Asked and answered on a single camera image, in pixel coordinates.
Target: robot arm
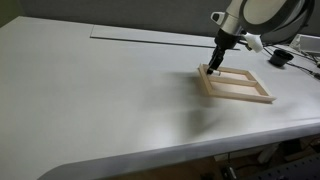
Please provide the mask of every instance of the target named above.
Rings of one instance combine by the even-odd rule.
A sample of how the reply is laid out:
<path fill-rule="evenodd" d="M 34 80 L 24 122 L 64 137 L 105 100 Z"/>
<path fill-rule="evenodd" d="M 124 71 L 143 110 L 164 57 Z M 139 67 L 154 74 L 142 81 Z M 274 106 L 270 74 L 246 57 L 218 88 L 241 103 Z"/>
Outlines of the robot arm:
<path fill-rule="evenodd" d="M 232 0 L 225 13 L 213 13 L 220 29 L 207 74 L 218 69 L 225 51 L 234 48 L 241 35 L 260 35 L 292 23 L 308 1 L 313 0 Z"/>

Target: white table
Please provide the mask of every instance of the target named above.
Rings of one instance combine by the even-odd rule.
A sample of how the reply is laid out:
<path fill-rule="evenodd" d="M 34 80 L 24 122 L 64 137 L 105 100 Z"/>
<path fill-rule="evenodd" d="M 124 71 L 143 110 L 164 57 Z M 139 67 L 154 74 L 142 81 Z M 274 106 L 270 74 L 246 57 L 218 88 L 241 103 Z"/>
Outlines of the white table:
<path fill-rule="evenodd" d="M 223 66 L 255 71 L 272 105 L 205 98 L 196 68 L 213 49 L 92 39 L 93 27 L 19 17 L 0 29 L 0 179 L 102 178 L 320 132 L 320 82 L 266 53 L 239 46 Z M 168 37 L 214 46 L 152 40 Z"/>

